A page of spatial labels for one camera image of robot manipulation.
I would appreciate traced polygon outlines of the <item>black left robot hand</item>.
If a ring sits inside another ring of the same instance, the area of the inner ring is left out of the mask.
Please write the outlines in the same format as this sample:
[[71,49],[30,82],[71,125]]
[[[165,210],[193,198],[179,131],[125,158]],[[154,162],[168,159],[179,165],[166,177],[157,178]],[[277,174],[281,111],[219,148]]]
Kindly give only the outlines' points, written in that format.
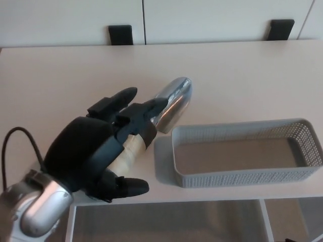
[[51,144],[43,161],[46,172],[70,192],[83,190],[98,200],[139,196],[149,192],[147,181],[126,178],[109,168],[125,151],[131,136],[156,132],[151,119],[167,106],[168,99],[157,97],[144,103],[132,103],[136,87],[104,97],[88,108],[86,116],[71,121]]

